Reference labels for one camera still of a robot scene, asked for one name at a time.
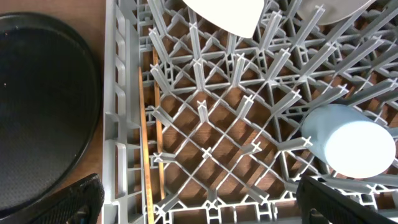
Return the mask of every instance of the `black round tray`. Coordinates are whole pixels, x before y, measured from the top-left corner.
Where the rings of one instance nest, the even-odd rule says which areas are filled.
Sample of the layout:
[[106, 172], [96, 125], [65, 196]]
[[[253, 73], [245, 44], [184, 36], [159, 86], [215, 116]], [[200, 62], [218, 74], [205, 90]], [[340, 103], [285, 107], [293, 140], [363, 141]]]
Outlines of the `black round tray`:
[[55, 190], [93, 137], [98, 66], [65, 23], [0, 16], [0, 219]]

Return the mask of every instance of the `dish rack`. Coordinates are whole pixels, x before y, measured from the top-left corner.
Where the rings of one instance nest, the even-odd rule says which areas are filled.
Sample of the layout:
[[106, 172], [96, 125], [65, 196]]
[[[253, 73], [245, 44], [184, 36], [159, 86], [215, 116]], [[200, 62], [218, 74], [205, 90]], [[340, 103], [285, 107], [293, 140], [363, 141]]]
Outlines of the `dish rack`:
[[[376, 1], [319, 27], [325, 9], [302, 21], [300, 3], [265, 0], [253, 38], [244, 39], [178, 0], [106, 1], [102, 223], [147, 222], [139, 67], [145, 96], [155, 81], [162, 93], [160, 106], [149, 97], [145, 109], [149, 130], [161, 121], [165, 140], [165, 151], [149, 156], [153, 182], [159, 162], [165, 172], [165, 197], [154, 196], [156, 223], [301, 223], [295, 191], [302, 174], [398, 222], [398, 159], [383, 174], [348, 179], [310, 154], [311, 140], [300, 135], [310, 110], [341, 103], [397, 142], [398, 2]], [[166, 144], [173, 138], [181, 140]], [[212, 181], [209, 167], [218, 170]]]

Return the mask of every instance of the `black plate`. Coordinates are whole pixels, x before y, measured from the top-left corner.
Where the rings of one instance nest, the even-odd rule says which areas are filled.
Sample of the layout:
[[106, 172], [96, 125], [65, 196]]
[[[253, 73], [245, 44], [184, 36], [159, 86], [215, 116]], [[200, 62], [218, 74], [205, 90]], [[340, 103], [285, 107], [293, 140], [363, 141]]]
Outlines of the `black plate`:
[[100, 106], [100, 73], [76, 31], [40, 14], [0, 16], [0, 218], [71, 172]]

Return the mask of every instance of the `brown table surface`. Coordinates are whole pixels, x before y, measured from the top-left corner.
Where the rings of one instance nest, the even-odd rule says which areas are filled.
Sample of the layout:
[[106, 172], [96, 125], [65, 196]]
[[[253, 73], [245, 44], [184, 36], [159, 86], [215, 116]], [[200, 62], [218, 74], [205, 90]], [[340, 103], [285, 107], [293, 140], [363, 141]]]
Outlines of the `brown table surface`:
[[[103, 77], [105, 0], [0, 0], [0, 13], [39, 12], [72, 26], [87, 42], [101, 64]], [[76, 169], [60, 186], [64, 188], [85, 176], [102, 175], [102, 115], [94, 138]]]

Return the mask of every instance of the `wooden stick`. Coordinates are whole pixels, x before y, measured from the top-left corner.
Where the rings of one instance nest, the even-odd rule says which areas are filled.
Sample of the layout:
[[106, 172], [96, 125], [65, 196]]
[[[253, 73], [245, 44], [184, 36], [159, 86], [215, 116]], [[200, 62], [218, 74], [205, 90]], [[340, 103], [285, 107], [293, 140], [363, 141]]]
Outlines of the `wooden stick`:
[[139, 109], [141, 116], [142, 151], [144, 152], [143, 156], [144, 156], [144, 174], [145, 174], [145, 193], [147, 199], [148, 224], [153, 224], [155, 222], [154, 204], [152, 201], [152, 186], [150, 184], [148, 135], [147, 135], [147, 122], [145, 116], [144, 85], [142, 83], [141, 67], [138, 68], [138, 78], [139, 78]]
[[[158, 64], [157, 52], [154, 48], [153, 51], [154, 65]], [[160, 90], [159, 85], [155, 82], [155, 106], [160, 105]], [[157, 152], [161, 153], [163, 150], [163, 135], [162, 135], [162, 123], [156, 120], [156, 139], [157, 139]], [[159, 180], [160, 180], [160, 197], [165, 198], [164, 191], [164, 170], [163, 162], [159, 163]]]

